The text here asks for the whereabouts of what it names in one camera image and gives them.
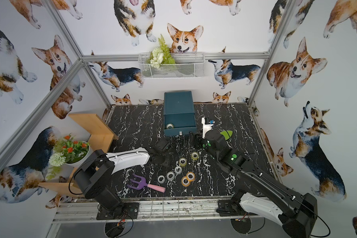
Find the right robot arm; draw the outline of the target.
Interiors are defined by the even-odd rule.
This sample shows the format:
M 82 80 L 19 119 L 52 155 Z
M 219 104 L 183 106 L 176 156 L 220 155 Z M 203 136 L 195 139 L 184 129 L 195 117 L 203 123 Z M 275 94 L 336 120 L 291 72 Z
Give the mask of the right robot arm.
M 238 204 L 247 213 L 254 213 L 279 224 L 291 238 L 309 238 L 317 220 L 317 200 L 306 193 L 302 195 L 281 184 L 243 153 L 230 147 L 217 130 L 205 136 L 189 134 L 192 146 L 203 149 L 219 167 L 234 177 L 249 182 L 264 197 L 245 192 Z

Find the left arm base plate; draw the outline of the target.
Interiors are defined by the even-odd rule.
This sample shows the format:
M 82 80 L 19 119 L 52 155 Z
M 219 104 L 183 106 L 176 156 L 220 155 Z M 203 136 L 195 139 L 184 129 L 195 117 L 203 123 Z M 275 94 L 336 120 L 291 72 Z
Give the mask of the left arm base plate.
M 96 220 L 116 220 L 131 218 L 136 219 L 138 216 L 140 203 L 126 202 L 115 208 L 114 211 L 107 210 L 102 205 L 98 205 L 98 213 Z

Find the teal top drawer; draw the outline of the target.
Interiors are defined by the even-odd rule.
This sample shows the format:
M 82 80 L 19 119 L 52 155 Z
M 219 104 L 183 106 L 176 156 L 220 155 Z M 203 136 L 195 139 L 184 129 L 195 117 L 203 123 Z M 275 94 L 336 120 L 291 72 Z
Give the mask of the teal top drawer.
M 172 123 L 174 129 L 166 129 L 166 125 Z M 195 113 L 164 115 L 164 134 L 165 136 L 189 135 L 190 132 L 196 133 Z

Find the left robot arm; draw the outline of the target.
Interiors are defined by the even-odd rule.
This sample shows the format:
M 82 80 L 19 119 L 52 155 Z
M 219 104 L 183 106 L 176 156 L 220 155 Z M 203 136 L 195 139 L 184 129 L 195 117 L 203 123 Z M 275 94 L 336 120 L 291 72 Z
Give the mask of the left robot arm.
M 169 148 L 170 143 L 162 139 L 156 145 L 125 152 L 105 153 L 99 149 L 76 169 L 72 180 L 86 199 L 95 199 L 107 211 L 120 213 L 124 204 L 117 193 L 108 189 L 112 174 L 148 163 L 163 165 L 168 159 Z

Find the orange tape roll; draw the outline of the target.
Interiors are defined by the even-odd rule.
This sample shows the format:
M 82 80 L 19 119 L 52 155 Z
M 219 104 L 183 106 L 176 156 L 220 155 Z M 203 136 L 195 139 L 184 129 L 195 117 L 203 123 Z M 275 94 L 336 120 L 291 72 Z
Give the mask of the orange tape roll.
M 184 187 L 188 187 L 188 186 L 190 185 L 190 181 L 188 180 L 187 177 L 183 177 L 183 178 L 181 179 L 181 184 L 182 184 L 182 186 L 184 186 Z
M 195 180 L 195 174 L 193 172 L 188 172 L 186 175 L 188 181 L 192 182 Z

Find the yellow-green tape roll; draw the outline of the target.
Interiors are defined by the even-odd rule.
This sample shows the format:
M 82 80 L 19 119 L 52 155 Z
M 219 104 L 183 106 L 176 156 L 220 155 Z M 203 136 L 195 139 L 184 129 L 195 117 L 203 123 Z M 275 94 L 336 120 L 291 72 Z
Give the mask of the yellow-green tape roll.
M 172 123 L 169 123 L 166 125 L 166 129 L 169 130 L 169 129 L 174 129 L 175 126 L 172 124 Z
M 187 165 L 187 159 L 186 158 L 180 158 L 178 162 L 179 162 L 179 165 L 181 167 L 185 167 Z
M 199 159 L 199 154 L 198 154 L 197 152 L 192 152 L 192 153 L 191 153 L 191 159 L 192 159 L 193 161 L 198 160 L 198 159 Z

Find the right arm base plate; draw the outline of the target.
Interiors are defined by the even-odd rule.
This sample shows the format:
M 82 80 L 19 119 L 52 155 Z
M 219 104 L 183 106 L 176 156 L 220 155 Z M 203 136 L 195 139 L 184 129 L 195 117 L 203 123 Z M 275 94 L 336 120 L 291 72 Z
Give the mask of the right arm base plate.
M 257 216 L 255 213 L 247 213 L 241 206 L 241 201 L 240 200 L 233 200 L 233 199 L 228 199 L 228 200 L 218 200 L 217 202 L 217 209 L 216 212 L 221 216 L 221 217 L 227 217 L 227 216 L 244 216 L 245 214 L 247 215 L 252 215 L 252 216 Z

